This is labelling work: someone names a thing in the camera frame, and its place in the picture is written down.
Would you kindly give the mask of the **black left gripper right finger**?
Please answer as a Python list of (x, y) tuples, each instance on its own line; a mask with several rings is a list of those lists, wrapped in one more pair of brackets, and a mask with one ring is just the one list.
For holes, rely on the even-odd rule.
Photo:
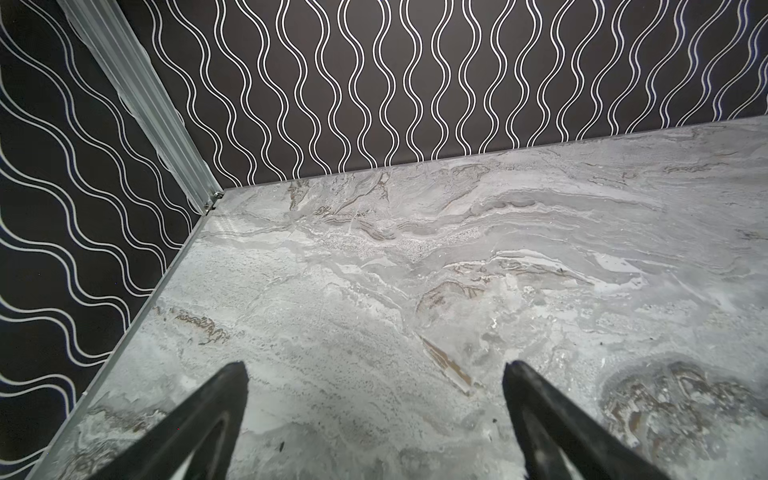
[(502, 389), (528, 479), (666, 479), (527, 363), (505, 365)]

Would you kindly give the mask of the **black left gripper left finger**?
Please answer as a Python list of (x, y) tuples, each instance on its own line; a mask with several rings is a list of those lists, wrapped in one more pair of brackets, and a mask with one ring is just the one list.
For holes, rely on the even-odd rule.
[(222, 367), (93, 479), (224, 479), (248, 399), (242, 361)]

